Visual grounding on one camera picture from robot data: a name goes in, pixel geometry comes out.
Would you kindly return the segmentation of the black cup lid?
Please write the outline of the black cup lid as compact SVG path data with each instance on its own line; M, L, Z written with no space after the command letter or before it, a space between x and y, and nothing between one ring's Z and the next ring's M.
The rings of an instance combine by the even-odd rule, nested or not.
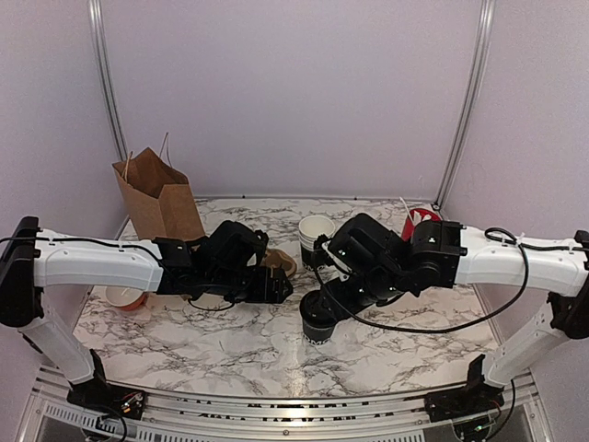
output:
M327 328L333 324L330 304L320 290L305 294L299 304L303 322L316 328Z

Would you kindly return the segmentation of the black takeout coffee cup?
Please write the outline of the black takeout coffee cup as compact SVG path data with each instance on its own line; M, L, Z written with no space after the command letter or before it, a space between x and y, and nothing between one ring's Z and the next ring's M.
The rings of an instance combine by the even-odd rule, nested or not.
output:
M323 344L330 339L330 337L332 336L332 333L334 332L335 327L337 325L337 321L334 319L332 309L331 309L331 312L332 312L332 317L333 317L333 324L331 326L328 326L327 328L312 327L311 325L303 322L302 317L301 317L303 334L305 335L306 339L310 343Z

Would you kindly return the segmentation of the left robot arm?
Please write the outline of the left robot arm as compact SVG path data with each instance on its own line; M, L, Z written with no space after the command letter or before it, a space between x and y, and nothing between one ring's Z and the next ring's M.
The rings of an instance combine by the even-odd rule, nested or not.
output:
M42 229L38 218L26 216L1 242L2 325L26 336L98 410L115 403L116 390L95 353L43 302L44 288L115 286L191 300L212 294L231 305L281 304L293 292L284 269L262 263L267 235L238 222L225 221L211 236L191 241L114 241Z

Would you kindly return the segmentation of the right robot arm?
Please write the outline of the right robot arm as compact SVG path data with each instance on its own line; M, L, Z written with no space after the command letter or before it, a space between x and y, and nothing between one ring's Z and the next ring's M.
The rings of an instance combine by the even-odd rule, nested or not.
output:
M511 285L548 292L538 313L501 347L473 361L456 405L474 413L524 368L568 340L588 336L588 234L524 242L500 227L423 221L404 239L360 214L318 241L341 276L321 283L300 304L306 337L326 341L337 323L378 302L430 287Z

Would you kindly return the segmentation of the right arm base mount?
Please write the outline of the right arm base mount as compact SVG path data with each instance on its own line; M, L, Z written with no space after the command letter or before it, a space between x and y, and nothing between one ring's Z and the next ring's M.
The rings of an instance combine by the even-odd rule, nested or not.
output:
M504 405L504 387L493 387L483 374L485 355L479 355L468 366L467 382L460 388L440 390L424 396L424 409L432 423L457 419Z

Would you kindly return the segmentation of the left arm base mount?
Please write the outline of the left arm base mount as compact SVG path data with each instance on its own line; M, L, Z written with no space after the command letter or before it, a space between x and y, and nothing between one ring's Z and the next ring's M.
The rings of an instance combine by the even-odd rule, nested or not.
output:
M98 354L90 349L94 364L92 378L80 384L70 384L67 401L95 411L114 411L123 417L139 420L144 412L146 392L109 383Z

